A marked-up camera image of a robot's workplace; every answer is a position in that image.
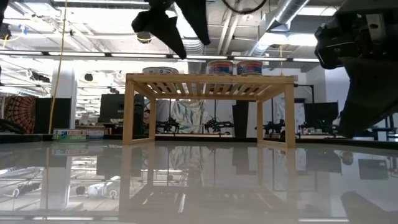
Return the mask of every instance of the ceiling light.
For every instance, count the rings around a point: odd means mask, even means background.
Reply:
[[[305,6],[298,15],[301,16],[332,16],[336,13],[334,6]]]
[[[294,62],[319,62],[316,58],[293,58]]]
[[[42,55],[42,52],[21,51],[21,50],[0,50],[3,55]]]
[[[112,54],[113,57],[134,57],[134,58],[166,58],[166,54],[129,54],[129,53],[116,53]]]
[[[33,217],[33,220],[45,220],[46,217]],[[47,220],[94,220],[94,217],[47,217]]]
[[[61,52],[49,52],[49,55],[59,56]],[[104,53],[97,52],[64,52],[63,56],[105,57]]]
[[[349,222],[346,218],[299,218],[299,222]]]
[[[234,60],[259,60],[265,62],[284,62],[287,58],[275,58],[275,57],[234,57]]]
[[[24,217],[0,216],[0,220],[24,220]]]
[[[314,47],[318,40],[313,34],[292,34],[287,39],[287,44]]]
[[[65,0],[53,0],[55,2],[65,2]],[[68,2],[78,3],[102,3],[102,4],[149,4],[144,1],[130,1],[130,0],[68,0]]]
[[[224,59],[225,60],[228,57],[227,56],[217,56],[217,55],[187,55],[187,58],[188,59],[218,59],[218,60]]]

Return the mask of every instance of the desk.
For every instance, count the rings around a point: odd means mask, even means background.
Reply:
[[[263,102],[285,93],[285,142],[263,140],[263,130],[257,130],[257,142],[266,146],[295,147],[294,77],[262,75],[185,75],[185,74],[126,74],[124,127],[133,125],[134,91],[146,96],[150,104],[148,139],[132,140],[132,128],[124,129],[123,144],[155,141],[156,99],[247,100],[257,102],[257,127],[263,125]]]

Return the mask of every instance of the colorful tapestry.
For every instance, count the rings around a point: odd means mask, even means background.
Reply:
[[[175,101],[171,112],[171,117],[181,124],[180,133],[199,133],[207,116],[204,100]]]
[[[35,96],[8,96],[4,104],[4,119],[32,134],[35,126]]]

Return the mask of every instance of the duct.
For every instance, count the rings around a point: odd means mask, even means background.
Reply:
[[[248,52],[247,56],[261,56],[267,50],[268,46],[261,44],[266,38],[266,32],[288,32],[290,23],[294,17],[310,0],[280,0],[280,3],[274,11],[263,16],[258,27],[259,40]]]

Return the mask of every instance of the yellow cable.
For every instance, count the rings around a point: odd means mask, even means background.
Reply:
[[[20,37],[22,37],[22,35],[24,35],[24,30],[22,29],[21,34],[19,34],[16,38],[11,39],[11,40],[7,40],[7,38],[9,37],[8,34],[6,35],[6,38],[3,40],[4,43],[2,43],[2,48],[5,49],[6,48],[6,43],[11,42],[11,41],[15,41],[17,39],[20,39]]]
[[[6,47],[7,38],[8,38],[8,34],[7,34],[6,37],[4,38],[4,43],[3,43],[3,45],[2,45],[2,48],[3,48],[3,49]]]
[[[61,73],[61,64],[62,64],[62,56],[63,56],[63,48],[65,43],[65,25],[67,23],[67,8],[68,8],[68,0],[65,1],[65,10],[63,12],[63,27],[62,27],[62,39],[61,39],[61,54],[60,54],[60,62],[58,65],[58,72],[57,72],[57,81],[55,82],[55,89],[54,94],[52,96],[52,103],[51,103],[51,112],[50,112],[50,125],[49,125],[49,134],[51,134],[52,129],[52,116],[54,112],[55,106],[55,97],[57,95],[58,90],[58,82],[60,80],[60,73]]]
[[[63,55],[63,48],[64,48],[64,41],[65,41],[65,24],[67,23],[67,9],[68,9],[68,0],[65,0],[65,10],[63,12],[63,28],[62,28],[62,41],[61,41],[61,54],[60,54],[60,63],[58,65],[58,73],[57,73],[57,81],[55,83],[54,94],[52,96],[52,103],[51,103],[51,112],[50,112],[50,125],[49,125],[49,134],[51,134],[52,128],[52,117],[54,113],[54,106],[55,106],[55,97],[57,95],[58,89],[58,82],[61,73],[61,64],[62,64],[62,55]],[[50,164],[50,148],[47,148],[47,157],[46,157],[46,172],[45,172],[45,222],[47,223],[47,217],[49,215],[49,164]]]

